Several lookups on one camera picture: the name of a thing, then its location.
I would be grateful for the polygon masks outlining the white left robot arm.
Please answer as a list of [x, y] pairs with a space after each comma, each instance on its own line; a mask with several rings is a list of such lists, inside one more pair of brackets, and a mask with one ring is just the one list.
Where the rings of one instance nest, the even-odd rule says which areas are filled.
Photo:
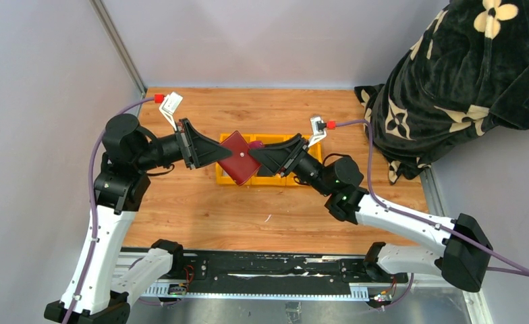
[[120, 278], [114, 271], [154, 169], [170, 170], [178, 161], [198, 169], [231, 156], [187, 119], [158, 138], [127, 113], [107, 122], [99, 143], [105, 151], [100, 172], [89, 175], [90, 223], [82, 253], [67, 290], [44, 311], [56, 323], [125, 323], [134, 303], [162, 276], [192, 279], [183, 246], [163, 239]]

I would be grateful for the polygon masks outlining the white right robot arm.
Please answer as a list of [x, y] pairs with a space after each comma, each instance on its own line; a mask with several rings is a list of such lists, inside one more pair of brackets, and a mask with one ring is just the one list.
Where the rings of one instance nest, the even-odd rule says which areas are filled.
[[431, 215], [384, 200], [361, 187], [364, 176], [349, 155], [339, 154], [332, 163], [319, 161], [300, 134], [250, 148], [248, 153], [270, 172], [292, 174], [326, 196], [325, 208], [337, 220], [377, 227], [415, 242], [415, 246], [374, 243], [363, 264], [369, 280], [418, 273], [442, 277], [463, 291], [480, 291], [493, 247], [474, 217]]

